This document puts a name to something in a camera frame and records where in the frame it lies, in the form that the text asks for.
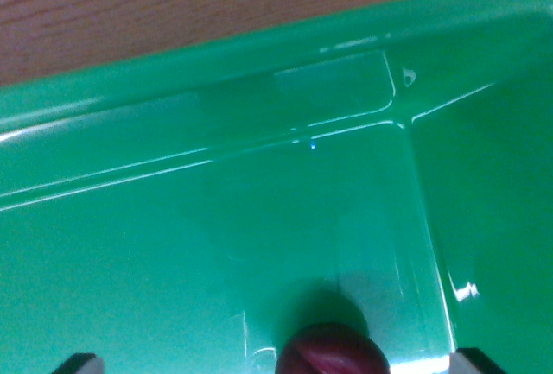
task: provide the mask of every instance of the green plastic tray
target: green plastic tray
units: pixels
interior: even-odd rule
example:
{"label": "green plastic tray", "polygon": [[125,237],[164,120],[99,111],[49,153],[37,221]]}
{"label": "green plastic tray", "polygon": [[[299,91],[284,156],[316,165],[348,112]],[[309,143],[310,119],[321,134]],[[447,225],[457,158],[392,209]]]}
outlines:
{"label": "green plastic tray", "polygon": [[553,372],[553,0],[407,0],[0,89],[0,372]]}

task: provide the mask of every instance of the green plastic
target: green plastic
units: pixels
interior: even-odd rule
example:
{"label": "green plastic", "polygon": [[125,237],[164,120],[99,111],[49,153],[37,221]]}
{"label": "green plastic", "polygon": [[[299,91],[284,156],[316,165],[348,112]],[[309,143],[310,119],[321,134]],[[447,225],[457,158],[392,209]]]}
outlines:
{"label": "green plastic", "polygon": [[0,372],[553,371],[553,1],[407,0],[0,89]]}

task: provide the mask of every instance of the dark red ball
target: dark red ball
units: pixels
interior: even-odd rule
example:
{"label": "dark red ball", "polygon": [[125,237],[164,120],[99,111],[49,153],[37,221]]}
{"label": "dark red ball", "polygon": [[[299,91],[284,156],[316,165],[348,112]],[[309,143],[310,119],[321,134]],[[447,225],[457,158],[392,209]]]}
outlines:
{"label": "dark red ball", "polygon": [[390,365],[374,342],[349,326],[321,324],[286,344],[275,374],[390,374]]}

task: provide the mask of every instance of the red round object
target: red round object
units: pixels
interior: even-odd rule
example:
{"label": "red round object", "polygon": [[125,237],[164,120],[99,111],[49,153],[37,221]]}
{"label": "red round object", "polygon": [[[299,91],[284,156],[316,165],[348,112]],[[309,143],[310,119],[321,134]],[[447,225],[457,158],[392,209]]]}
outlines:
{"label": "red round object", "polygon": [[321,324],[288,342],[275,374],[390,374],[390,365],[374,342],[349,326]]}

